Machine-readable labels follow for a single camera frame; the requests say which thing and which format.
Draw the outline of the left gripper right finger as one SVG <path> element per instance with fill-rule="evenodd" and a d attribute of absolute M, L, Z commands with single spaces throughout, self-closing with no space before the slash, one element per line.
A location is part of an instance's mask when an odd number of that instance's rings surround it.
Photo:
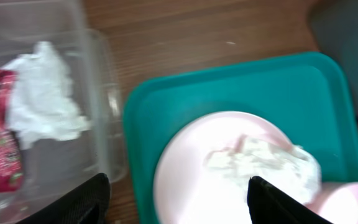
<path fill-rule="evenodd" d="M 265 179 L 249 179 L 247 205 L 253 224 L 332 224 Z"/>

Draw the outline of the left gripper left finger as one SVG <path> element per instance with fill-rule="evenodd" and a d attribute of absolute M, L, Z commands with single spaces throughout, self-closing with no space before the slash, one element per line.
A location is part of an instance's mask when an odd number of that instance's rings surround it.
<path fill-rule="evenodd" d="M 17 224 L 105 224 L 110 197 L 109 179 L 98 173 Z"/>

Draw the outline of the small pink plate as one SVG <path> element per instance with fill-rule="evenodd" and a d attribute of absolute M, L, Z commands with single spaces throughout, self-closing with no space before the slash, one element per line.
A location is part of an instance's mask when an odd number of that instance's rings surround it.
<path fill-rule="evenodd" d="M 358 224 L 358 182 L 325 182 L 306 207 L 331 223 Z"/>

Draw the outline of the white napkin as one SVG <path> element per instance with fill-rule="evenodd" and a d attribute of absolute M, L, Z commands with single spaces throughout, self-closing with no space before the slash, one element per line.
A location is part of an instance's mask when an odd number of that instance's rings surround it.
<path fill-rule="evenodd" d="M 2 69 L 16 72 L 6 124 L 22 150 L 41 139 L 74 140 L 90 129 L 73 100 L 71 70 L 52 43 L 36 43 L 31 54 L 18 55 Z"/>

